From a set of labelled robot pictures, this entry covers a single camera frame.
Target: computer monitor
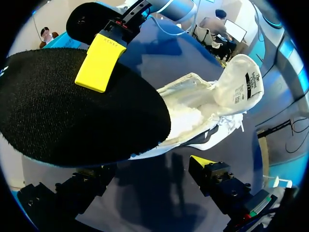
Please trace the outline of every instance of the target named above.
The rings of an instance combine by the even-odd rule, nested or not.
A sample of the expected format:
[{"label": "computer monitor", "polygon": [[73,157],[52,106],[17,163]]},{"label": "computer monitor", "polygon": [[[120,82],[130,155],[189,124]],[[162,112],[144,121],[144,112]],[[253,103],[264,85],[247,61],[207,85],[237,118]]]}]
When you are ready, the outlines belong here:
[{"label": "computer monitor", "polygon": [[247,31],[245,31],[240,26],[238,26],[237,24],[233,23],[230,20],[227,20],[225,22],[225,27],[226,32],[240,43],[247,33]]}]

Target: blue table surface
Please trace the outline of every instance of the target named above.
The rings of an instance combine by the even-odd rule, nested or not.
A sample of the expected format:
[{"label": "blue table surface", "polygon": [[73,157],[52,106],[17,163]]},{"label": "blue table surface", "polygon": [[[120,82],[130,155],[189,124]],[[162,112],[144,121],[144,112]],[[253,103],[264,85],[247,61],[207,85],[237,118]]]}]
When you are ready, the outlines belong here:
[{"label": "blue table surface", "polygon": [[[168,21],[160,24],[169,32],[180,31]],[[155,88],[189,72],[212,81],[223,71],[192,37],[168,36],[152,20],[143,24],[120,62]],[[119,163],[117,175],[103,197],[96,197],[77,219],[105,232],[222,231],[229,217],[221,213],[210,197],[202,195],[188,173],[189,157],[226,162],[240,181],[252,184],[255,194],[262,187],[261,150],[249,115],[244,116],[243,124],[245,132],[238,129],[207,151],[182,147],[158,157]],[[23,167],[26,184],[42,182],[52,190],[55,183],[66,181],[75,172],[29,159],[23,159]]]}]

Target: white shoe upper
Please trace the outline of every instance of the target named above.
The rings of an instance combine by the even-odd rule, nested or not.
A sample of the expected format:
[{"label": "white shoe upper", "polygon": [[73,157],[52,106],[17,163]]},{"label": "white shoe upper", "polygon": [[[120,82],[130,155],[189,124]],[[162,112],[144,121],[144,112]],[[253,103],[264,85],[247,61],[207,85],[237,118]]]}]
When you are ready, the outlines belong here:
[{"label": "white shoe upper", "polygon": [[215,146],[235,129],[243,128],[242,114],[261,100],[264,87],[259,67],[240,54],[231,59],[216,82],[190,73],[157,91],[169,110],[170,134],[150,151],[132,155],[132,160],[164,154],[218,125],[218,131],[205,144],[189,145],[200,150]]}]

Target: office chair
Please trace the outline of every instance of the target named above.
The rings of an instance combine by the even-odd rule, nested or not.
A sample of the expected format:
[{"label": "office chair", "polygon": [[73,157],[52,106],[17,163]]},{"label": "office chair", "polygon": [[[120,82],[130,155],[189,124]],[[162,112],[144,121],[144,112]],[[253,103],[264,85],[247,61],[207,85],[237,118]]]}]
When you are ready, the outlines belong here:
[{"label": "office chair", "polygon": [[198,25],[196,25],[194,28],[193,37],[214,55],[216,55],[216,50],[218,50],[220,46],[223,45],[222,43],[217,43],[212,39],[209,29],[201,28]]}]

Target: black felt pad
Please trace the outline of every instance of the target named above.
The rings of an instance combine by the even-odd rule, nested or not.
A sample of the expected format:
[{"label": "black felt pad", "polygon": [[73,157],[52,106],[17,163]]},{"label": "black felt pad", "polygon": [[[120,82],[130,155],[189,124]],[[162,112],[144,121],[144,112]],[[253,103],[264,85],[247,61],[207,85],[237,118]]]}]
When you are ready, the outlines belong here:
[{"label": "black felt pad", "polygon": [[121,14],[99,3],[84,3],[69,16],[67,33],[71,38],[90,45],[109,20],[118,17]]},{"label": "black felt pad", "polygon": [[80,167],[126,160],[164,141],[167,107],[157,91],[117,63],[107,91],[74,83],[86,51],[51,48],[8,58],[0,78],[0,132],[27,157]]}]

